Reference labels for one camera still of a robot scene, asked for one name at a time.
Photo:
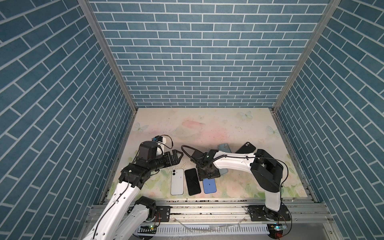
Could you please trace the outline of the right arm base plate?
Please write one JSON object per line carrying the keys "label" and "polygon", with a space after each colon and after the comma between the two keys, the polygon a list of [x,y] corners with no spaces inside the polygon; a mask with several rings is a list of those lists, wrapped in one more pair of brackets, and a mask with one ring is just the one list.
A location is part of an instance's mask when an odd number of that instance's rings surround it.
{"label": "right arm base plate", "polygon": [[263,205],[249,205],[247,207],[247,212],[250,215],[252,222],[262,222],[262,221],[290,221],[292,219],[289,209],[281,204],[280,210],[275,212]]}

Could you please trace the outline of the blue phone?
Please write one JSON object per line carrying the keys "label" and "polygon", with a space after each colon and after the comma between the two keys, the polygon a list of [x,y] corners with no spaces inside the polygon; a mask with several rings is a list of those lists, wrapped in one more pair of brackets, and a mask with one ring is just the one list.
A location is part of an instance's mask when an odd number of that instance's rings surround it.
{"label": "blue phone", "polygon": [[213,194],[217,192],[215,179],[203,179],[203,189],[205,194]]}

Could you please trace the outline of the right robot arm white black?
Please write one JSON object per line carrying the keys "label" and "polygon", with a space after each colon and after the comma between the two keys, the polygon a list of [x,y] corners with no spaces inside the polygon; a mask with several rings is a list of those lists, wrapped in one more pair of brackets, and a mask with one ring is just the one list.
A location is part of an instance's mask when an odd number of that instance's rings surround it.
{"label": "right robot arm white black", "polygon": [[210,150],[207,153],[196,151],[190,157],[196,167],[208,170],[231,169],[252,174],[259,186],[265,191],[264,213],[269,219],[276,217],[281,210],[281,188],[284,182],[283,174],[288,173],[288,166],[263,149],[255,153],[238,154]]}

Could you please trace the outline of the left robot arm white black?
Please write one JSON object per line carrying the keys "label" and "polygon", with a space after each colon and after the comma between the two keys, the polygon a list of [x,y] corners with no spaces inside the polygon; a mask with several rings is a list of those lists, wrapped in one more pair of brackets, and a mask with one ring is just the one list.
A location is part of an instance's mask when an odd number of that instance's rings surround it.
{"label": "left robot arm white black", "polygon": [[163,138],[139,145],[134,160],[122,169],[112,198],[85,235],[86,240],[128,240],[142,223],[155,218],[155,200],[135,198],[153,172],[181,162],[183,152],[166,152],[165,147]]}

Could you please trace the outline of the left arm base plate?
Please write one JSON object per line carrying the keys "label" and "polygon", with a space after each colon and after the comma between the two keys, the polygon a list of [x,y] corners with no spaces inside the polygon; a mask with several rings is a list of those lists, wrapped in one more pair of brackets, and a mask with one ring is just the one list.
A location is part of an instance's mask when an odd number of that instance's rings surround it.
{"label": "left arm base plate", "polygon": [[150,210],[148,218],[145,222],[169,222],[171,215],[171,206],[157,206],[154,214],[152,214],[152,210]]}

